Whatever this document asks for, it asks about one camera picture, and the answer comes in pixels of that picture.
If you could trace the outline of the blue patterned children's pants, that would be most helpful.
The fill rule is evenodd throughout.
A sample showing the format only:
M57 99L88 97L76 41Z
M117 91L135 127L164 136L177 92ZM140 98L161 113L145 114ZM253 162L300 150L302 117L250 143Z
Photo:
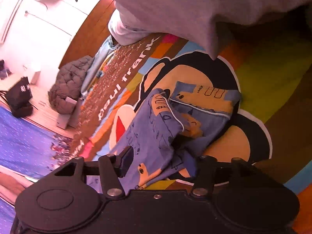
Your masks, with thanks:
M238 90L177 82L171 94L152 90L137 111L123 106L114 120L110 152L132 146L134 158L120 183L125 192L143 189L181 170L195 176L196 158L229 121Z

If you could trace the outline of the grey bedside table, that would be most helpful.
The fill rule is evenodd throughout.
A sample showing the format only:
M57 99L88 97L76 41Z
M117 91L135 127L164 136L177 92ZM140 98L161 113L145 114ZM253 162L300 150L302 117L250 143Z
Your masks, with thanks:
M65 111L59 113L57 118L58 128L66 130L68 126L72 128L77 127L82 102L82 98L78 98L78 100L74 100L68 96L65 98Z

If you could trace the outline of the blue dotted wardrobe curtain right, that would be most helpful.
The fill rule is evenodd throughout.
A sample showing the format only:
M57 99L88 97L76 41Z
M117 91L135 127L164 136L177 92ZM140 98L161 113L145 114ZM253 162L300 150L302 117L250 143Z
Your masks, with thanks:
M72 139L15 118L1 108L1 166L40 179L71 159Z

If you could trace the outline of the colourful paul frank bedspread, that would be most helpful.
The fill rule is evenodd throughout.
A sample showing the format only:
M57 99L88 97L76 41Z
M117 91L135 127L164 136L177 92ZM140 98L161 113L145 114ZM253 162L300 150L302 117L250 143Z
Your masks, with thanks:
M241 157L293 190L300 202L293 228L311 233L310 40L291 33L235 40L211 59L171 34L124 47L107 38L80 91L70 157L96 160L111 151L156 88L189 119L185 135L203 138L215 122L203 154Z

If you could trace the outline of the white box on cabinet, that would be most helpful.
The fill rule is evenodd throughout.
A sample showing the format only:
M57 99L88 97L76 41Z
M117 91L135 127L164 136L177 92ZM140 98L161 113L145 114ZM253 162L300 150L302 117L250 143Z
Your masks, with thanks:
M41 69L38 66L26 66L23 65L24 69L24 76L28 78L28 81L31 85L36 85L40 74L41 74Z

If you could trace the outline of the black tote bag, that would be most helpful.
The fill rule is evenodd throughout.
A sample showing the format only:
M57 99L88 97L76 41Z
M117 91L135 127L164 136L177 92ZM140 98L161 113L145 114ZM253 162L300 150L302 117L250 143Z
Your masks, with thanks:
M4 99L14 117L24 118L32 115L33 105L30 103L32 92L28 77L22 77L8 91L5 91Z

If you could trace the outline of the light blue pillow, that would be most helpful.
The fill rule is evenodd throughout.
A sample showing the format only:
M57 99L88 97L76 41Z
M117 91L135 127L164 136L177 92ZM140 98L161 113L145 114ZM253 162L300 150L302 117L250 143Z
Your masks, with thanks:
M88 91L88 86L91 81L96 76L100 66L104 62L104 60L109 56L112 52L114 52L120 45L113 43L113 37L109 35L106 40L102 43L97 53L95 54L91 66L87 70L86 77L82 83L81 94L85 96Z

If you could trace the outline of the wooden headboard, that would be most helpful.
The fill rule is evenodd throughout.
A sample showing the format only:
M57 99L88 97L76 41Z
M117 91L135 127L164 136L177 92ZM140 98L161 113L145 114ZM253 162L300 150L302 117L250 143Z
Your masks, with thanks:
M114 10L114 0L99 0L71 41L59 68L70 61L96 54L109 36L108 22Z

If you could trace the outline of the grey lilac duvet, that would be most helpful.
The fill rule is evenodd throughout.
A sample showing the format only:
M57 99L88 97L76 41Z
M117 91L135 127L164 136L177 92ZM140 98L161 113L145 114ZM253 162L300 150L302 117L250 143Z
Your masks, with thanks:
M170 33L200 45L215 59L219 22L257 23L265 14L284 13L311 0L114 0L111 36L130 45L152 33Z

